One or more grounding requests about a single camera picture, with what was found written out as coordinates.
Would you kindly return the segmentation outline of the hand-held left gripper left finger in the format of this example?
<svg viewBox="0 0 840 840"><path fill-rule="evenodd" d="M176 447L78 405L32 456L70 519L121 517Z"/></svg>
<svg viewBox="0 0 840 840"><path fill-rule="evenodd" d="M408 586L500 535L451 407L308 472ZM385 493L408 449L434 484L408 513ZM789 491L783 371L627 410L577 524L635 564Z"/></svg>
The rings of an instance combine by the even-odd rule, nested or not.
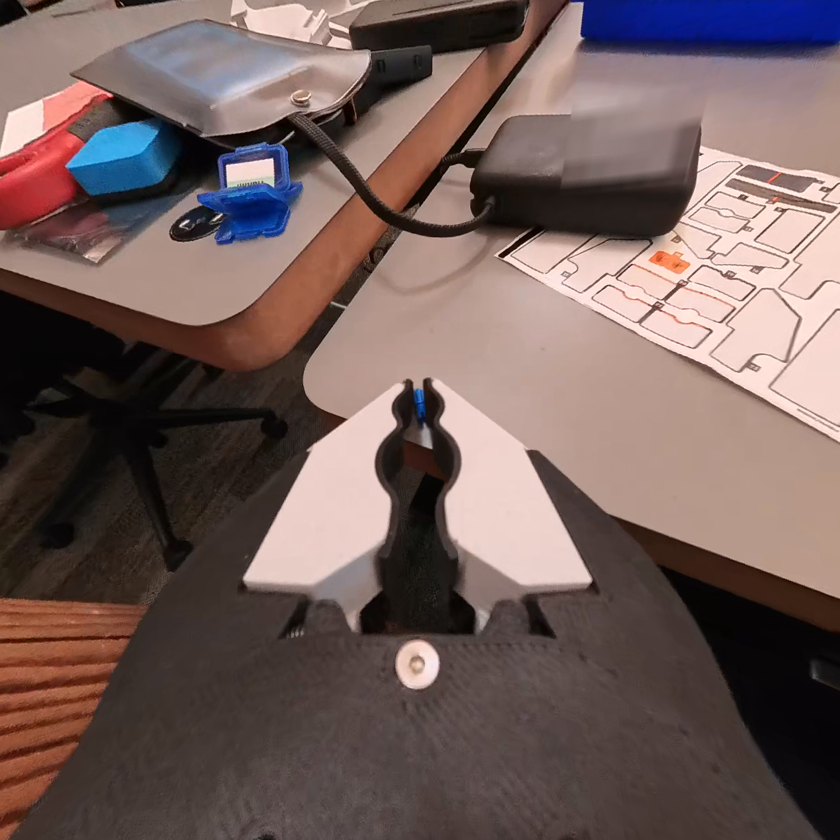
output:
<svg viewBox="0 0 840 840"><path fill-rule="evenodd" d="M393 385L310 447L243 576L249 592L336 602L358 632L382 591L381 550L399 523L395 479L412 422L412 381Z"/></svg>

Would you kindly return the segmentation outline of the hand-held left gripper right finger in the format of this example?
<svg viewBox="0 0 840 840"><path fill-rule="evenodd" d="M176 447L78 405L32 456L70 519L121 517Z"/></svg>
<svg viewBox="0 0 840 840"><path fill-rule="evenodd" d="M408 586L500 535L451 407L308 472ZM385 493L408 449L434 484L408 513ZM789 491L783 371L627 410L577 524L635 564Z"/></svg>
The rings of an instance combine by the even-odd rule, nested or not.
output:
<svg viewBox="0 0 840 840"><path fill-rule="evenodd" d="M443 381L423 384L435 455L450 470L439 498L458 557L455 590L476 631L502 601L582 592L593 578L525 444Z"/></svg>

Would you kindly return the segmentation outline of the lego sticker sheet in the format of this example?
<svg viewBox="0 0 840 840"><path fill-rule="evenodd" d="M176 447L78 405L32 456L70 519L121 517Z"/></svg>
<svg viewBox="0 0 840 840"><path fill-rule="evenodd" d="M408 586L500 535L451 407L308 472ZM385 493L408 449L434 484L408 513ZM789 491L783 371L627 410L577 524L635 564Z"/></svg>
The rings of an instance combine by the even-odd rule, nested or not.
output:
<svg viewBox="0 0 840 840"><path fill-rule="evenodd" d="M496 257L838 441L838 175L702 147L665 235L534 228Z"/></svg>

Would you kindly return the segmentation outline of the black office chair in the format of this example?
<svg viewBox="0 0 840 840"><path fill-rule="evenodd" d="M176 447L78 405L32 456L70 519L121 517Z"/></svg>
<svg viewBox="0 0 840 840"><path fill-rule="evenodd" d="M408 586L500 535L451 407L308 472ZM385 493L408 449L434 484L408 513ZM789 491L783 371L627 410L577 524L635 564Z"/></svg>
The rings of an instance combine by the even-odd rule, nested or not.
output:
<svg viewBox="0 0 840 840"><path fill-rule="evenodd" d="M63 549L75 538L72 515L105 468L121 458L158 539L165 568L176 571L193 551L193 545L178 539L166 509L155 471L152 449L167 442L166 432L183 427L218 426L259 421L263 435L284 438L287 422L267 407L163 408L164 401L194 370L202 368L211 380L223 371L178 354L161 363L132 395L120 400L93 395L62 379L56 385L62 399L35 407L35 412L58 418L85 417L91 431L87 445L56 498L35 525L39 543L48 549Z"/></svg>

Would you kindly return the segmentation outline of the wooden panel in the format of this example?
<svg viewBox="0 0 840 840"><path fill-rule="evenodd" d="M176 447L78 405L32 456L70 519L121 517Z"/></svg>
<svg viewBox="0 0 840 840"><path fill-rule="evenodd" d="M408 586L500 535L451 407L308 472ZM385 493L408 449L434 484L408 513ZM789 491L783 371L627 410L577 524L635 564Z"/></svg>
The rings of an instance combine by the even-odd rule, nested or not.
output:
<svg viewBox="0 0 840 840"><path fill-rule="evenodd" d="M146 605L1 599L1 838L76 750Z"/></svg>

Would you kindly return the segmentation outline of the black oval tag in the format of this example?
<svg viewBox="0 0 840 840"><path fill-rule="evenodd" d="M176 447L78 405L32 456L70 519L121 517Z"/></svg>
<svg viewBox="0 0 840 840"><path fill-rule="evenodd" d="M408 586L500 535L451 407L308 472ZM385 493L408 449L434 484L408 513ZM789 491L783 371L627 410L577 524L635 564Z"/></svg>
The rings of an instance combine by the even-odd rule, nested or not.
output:
<svg viewBox="0 0 840 840"><path fill-rule="evenodd" d="M178 217L169 230L170 239L179 244L215 236L225 215L204 205L196 205Z"/></svg>

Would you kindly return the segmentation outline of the blue memory card case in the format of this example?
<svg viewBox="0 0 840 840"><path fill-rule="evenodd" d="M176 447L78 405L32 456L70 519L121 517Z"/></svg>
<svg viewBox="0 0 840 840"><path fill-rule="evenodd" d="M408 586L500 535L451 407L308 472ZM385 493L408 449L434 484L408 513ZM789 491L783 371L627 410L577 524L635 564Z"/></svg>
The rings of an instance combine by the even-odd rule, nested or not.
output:
<svg viewBox="0 0 840 840"><path fill-rule="evenodd" d="M218 245L284 233L303 186L291 179L282 143L261 142L221 154L217 172L219 189L198 194L197 201L223 217L215 234Z"/></svg>

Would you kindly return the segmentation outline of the black power bank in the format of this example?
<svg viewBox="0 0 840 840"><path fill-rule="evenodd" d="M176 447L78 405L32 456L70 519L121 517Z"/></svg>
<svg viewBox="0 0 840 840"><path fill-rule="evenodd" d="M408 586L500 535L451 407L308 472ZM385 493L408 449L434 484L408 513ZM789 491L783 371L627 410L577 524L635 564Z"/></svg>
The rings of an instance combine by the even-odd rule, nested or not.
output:
<svg viewBox="0 0 840 840"><path fill-rule="evenodd" d="M507 119L470 179L492 223L564 234L653 238L679 221L697 184L701 122L637 113Z"/></svg>

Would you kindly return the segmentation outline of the clear bag with dark contents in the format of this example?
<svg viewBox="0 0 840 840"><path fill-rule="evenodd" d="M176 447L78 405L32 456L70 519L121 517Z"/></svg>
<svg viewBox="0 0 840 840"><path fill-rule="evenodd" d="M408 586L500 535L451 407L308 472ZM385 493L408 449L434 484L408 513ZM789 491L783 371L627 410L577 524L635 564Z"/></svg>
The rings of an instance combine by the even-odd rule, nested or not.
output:
<svg viewBox="0 0 840 840"><path fill-rule="evenodd" d="M16 247L57 251L98 265L151 224L160 209L161 202L151 198L111 205L87 199L7 231L4 238Z"/></svg>

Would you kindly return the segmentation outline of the blue foam block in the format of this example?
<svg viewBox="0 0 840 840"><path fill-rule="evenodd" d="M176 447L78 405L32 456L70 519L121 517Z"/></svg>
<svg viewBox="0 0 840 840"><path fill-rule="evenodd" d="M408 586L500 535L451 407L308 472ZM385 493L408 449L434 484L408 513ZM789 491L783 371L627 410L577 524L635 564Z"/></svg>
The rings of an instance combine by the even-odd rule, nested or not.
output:
<svg viewBox="0 0 840 840"><path fill-rule="evenodd" d="M66 163L94 200L118 203L168 192L181 169L182 136L158 119L100 129Z"/></svg>

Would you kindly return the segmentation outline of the red plastic tool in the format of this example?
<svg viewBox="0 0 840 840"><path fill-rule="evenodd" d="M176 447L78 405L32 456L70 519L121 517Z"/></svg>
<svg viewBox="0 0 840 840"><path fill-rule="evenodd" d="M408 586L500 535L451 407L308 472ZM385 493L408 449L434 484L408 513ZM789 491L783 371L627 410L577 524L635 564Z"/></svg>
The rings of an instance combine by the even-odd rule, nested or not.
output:
<svg viewBox="0 0 840 840"><path fill-rule="evenodd" d="M15 229L71 203L81 187L67 163L83 142L66 125L1 160L1 229Z"/></svg>

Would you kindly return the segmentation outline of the grey pouch with snap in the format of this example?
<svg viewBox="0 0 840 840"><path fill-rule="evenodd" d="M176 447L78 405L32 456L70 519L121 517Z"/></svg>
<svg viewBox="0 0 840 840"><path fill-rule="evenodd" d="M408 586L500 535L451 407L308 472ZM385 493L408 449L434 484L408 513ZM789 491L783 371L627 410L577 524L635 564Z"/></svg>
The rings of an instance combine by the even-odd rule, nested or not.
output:
<svg viewBox="0 0 840 840"><path fill-rule="evenodd" d="M206 140L302 112L341 110L371 74L367 49L262 35L208 19L111 49L70 74Z"/></svg>

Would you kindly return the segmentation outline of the red and white paper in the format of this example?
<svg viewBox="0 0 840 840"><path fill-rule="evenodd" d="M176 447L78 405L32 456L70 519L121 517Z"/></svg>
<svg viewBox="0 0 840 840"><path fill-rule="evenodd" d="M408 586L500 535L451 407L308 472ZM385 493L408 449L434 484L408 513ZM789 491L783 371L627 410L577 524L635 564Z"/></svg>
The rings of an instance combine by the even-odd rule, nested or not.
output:
<svg viewBox="0 0 840 840"><path fill-rule="evenodd" d="M9 112L2 131L1 156L22 150L27 144L73 120L88 107L110 99L111 93L78 80L45 98Z"/></svg>

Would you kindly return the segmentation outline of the black rectangular case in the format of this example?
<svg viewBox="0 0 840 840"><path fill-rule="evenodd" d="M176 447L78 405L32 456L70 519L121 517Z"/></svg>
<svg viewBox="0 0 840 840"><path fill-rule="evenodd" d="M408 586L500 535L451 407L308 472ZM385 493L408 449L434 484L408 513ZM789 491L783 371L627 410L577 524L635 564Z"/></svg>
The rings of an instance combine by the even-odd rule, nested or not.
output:
<svg viewBox="0 0 840 840"><path fill-rule="evenodd" d="M428 46L434 54L516 40L529 1L380 1L366 4L349 26L353 49Z"/></svg>

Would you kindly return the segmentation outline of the crumpled white paper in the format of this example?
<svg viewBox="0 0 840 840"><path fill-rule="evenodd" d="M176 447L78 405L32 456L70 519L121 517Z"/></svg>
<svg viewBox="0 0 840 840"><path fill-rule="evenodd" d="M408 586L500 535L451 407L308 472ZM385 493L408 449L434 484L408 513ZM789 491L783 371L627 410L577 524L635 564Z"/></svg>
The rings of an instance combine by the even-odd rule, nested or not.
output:
<svg viewBox="0 0 840 840"><path fill-rule="evenodd" d="M261 35L350 49L350 23L368 2L233 1L233 25Z"/></svg>

